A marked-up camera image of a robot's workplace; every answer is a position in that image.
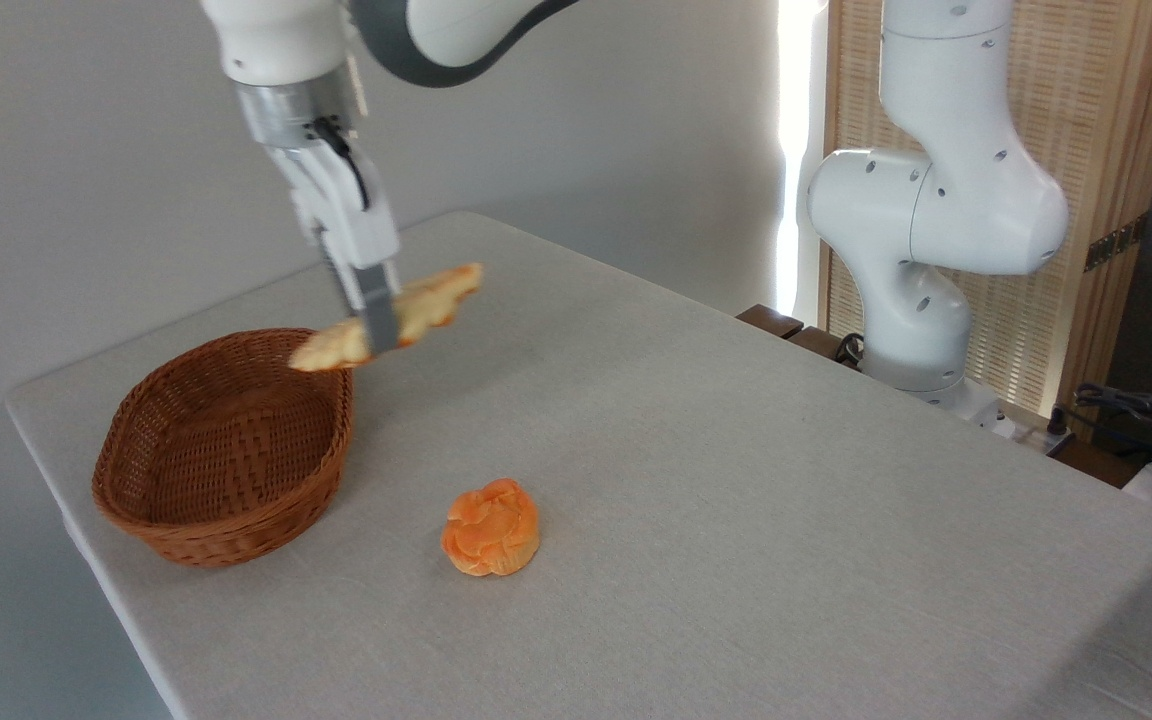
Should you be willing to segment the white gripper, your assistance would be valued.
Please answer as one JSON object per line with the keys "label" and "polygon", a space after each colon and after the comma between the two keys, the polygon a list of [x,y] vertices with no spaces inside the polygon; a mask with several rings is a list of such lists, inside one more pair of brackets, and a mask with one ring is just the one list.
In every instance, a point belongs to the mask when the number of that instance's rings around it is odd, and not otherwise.
{"label": "white gripper", "polygon": [[314,141],[301,149],[271,149],[270,159],[291,185],[291,202],[306,238],[320,250],[348,314],[358,316],[371,355],[397,348],[401,323],[389,262],[401,241],[376,165],[353,141],[344,151]]}

